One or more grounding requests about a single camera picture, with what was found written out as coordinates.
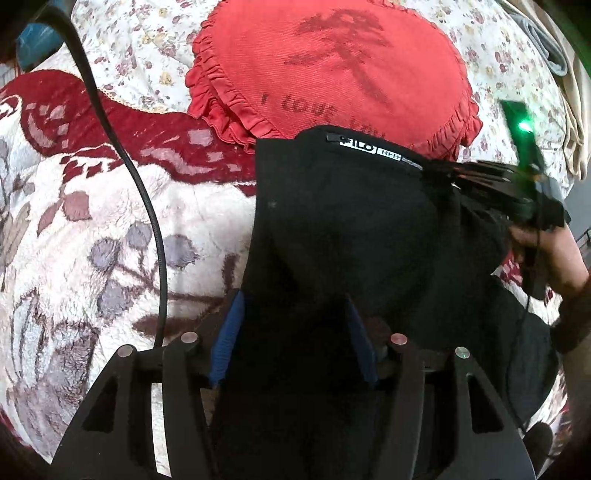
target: gray cloth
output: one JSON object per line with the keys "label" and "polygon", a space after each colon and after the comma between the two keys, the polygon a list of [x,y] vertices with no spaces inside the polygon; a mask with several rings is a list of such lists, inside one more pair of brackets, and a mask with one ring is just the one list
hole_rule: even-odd
{"label": "gray cloth", "polygon": [[556,40],[533,23],[508,1],[496,1],[525,32],[525,35],[527,35],[534,47],[540,52],[540,55],[542,55],[542,58],[545,60],[550,71],[558,77],[564,77],[569,71],[569,64],[562,48],[558,45]]}

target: beige fabric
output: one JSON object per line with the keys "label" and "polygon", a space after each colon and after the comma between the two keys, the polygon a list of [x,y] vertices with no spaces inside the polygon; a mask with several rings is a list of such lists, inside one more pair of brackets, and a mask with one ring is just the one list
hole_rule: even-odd
{"label": "beige fabric", "polygon": [[553,37],[562,47],[569,64],[564,77],[555,77],[563,92],[567,113],[564,157],[569,172],[579,180],[587,176],[587,164],[591,154],[591,79],[573,47],[558,26],[533,0],[499,0],[503,6],[519,10],[541,30]]}

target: floral pattern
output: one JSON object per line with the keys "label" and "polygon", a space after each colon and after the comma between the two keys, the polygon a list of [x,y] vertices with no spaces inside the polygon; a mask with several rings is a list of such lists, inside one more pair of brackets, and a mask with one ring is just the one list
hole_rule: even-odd
{"label": "floral pattern", "polygon": [[[497,100],[523,100],[531,110],[548,173],[566,194],[574,180],[562,149],[564,105],[548,67],[516,23],[487,0],[395,3],[435,23],[466,62],[484,127],[470,147],[460,149],[459,160],[516,163]],[[216,4],[217,0],[84,0],[76,4],[72,21],[104,92],[146,111],[185,112],[190,96],[184,77],[194,60],[191,46]],[[65,46],[39,69],[79,75]]]}
{"label": "floral pattern", "polygon": [[459,160],[517,163],[498,100],[524,101],[530,109],[538,146],[548,174],[563,193],[573,179],[567,172],[562,149],[566,113],[560,90],[550,70],[530,40],[496,3],[485,0],[402,0],[443,30],[466,62],[473,98],[483,128]]}
{"label": "floral pattern", "polygon": [[[79,0],[72,23],[101,90],[150,112],[185,112],[192,45],[217,0]],[[38,69],[79,76],[66,46]]]}
{"label": "floral pattern", "polygon": [[[186,110],[191,44],[215,3],[80,0],[73,12],[98,85],[119,102],[105,102],[109,117],[160,218],[168,339],[196,325],[240,283],[254,218],[251,156],[222,144],[202,121],[145,113]],[[560,96],[512,20],[485,0],[401,3],[441,28],[467,63],[484,127],[460,161],[515,162],[495,101],[523,99],[549,173],[566,191]],[[40,67],[51,68],[77,74],[65,48]],[[43,73],[44,85],[53,85],[46,98],[33,98],[40,93],[30,75],[0,89],[0,406],[18,435],[50,460],[115,349],[123,342],[150,347],[159,286],[144,209],[81,85]],[[515,265],[509,259],[501,270],[506,288],[525,303]],[[550,323],[559,301],[549,294],[530,308]],[[556,418],[564,402],[558,377],[537,418]],[[161,440],[163,432],[155,436]]]}

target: screw head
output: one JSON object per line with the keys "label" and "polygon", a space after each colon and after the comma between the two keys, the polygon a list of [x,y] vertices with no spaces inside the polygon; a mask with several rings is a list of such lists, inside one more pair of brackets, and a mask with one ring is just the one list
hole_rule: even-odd
{"label": "screw head", "polygon": [[117,350],[117,355],[119,355],[121,358],[130,356],[132,353],[134,353],[134,348],[131,345],[120,346]]}
{"label": "screw head", "polygon": [[456,348],[456,356],[462,359],[470,358],[470,350],[468,350],[464,346],[459,346]]}
{"label": "screw head", "polygon": [[390,341],[395,345],[406,345],[408,338],[403,333],[393,333],[390,336]]}
{"label": "screw head", "polygon": [[199,338],[195,332],[185,332],[181,335],[181,342],[183,343],[194,343]]}

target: black wire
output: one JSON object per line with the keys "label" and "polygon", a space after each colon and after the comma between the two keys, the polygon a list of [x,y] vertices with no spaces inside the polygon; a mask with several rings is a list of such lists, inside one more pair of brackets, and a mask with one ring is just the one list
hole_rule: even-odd
{"label": "black wire", "polygon": [[103,106],[100,102],[99,92],[96,88],[95,78],[92,74],[92,69],[90,68],[90,64],[88,63],[88,58],[86,57],[86,53],[84,52],[84,48],[82,47],[82,43],[80,42],[80,37],[72,25],[70,18],[62,12],[59,8],[54,7],[52,5],[47,5],[40,16],[35,20],[36,22],[44,23],[54,30],[56,30],[64,39],[74,61],[76,62],[76,66],[78,67],[80,74],[82,75],[82,80],[86,85],[86,91],[88,92],[88,96],[90,97],[90,103],[95,109],[96,116],[99,118],[99,122],[105,131],[106,136],[109,138],[109,141],[113,145],[115,151],[123,160],[123,163],[129,170],[131,177],[134,180],[135,186],[139,191],[139,195],[141,196],[142,201],[144,202],[144,206],[146,211],[148,212],[148,218],[150,219],[150,225],[152,226],[152,231],[154,232],[154,242],[156,243],[156,255],[158,257],[158,274],[160,278],[160,305],[158,308],[158,324],[156,328],[156,337],[154,339],[154,348],[161,347],[164,342],[164,328],[166,326],[166,315],[167,315],[167,306],[168,306],[168,282],[167,282],[167,273],[166,273],[166,258],[164,255],[164,243],[162,241],[162,233],[160,232],[160,225],[158,224],[158,218],[156,217],[156,213],[154,212],[154,207],[152,206],[152,202],[150,201],[150,196],[146,191],[144,186],[144,182],[142,178],[139,176],[135,165],[131,161],[129,155],[121,146],[119,139],[115,135],[115,131]]}

